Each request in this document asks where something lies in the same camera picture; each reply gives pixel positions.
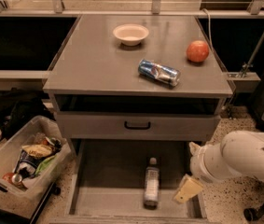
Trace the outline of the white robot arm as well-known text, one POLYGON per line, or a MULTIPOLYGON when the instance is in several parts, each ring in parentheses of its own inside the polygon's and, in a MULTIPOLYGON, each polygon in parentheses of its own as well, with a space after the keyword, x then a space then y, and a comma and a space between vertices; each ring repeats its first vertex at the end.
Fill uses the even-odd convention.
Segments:
POLYGON ((208 184, 248 176, 264 182, 264 133, 234 131, 214 145, 190 142, 191 175, 184 175, 173 200, 186 203, 208 184))

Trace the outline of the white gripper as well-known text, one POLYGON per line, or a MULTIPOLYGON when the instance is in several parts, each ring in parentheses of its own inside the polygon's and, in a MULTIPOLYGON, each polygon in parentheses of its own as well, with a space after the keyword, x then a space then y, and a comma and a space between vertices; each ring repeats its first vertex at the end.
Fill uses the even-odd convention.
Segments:
POLYGON ((239 172, 227 165, 219 144, 201 147, 194 142, 189 142, 188 145, 191 153, 190 172, 194 177, 183 176, 173 197, 176 203, 186 203, 198 195, 203 190, 203 183, 221 183, 241 176, 239 172))

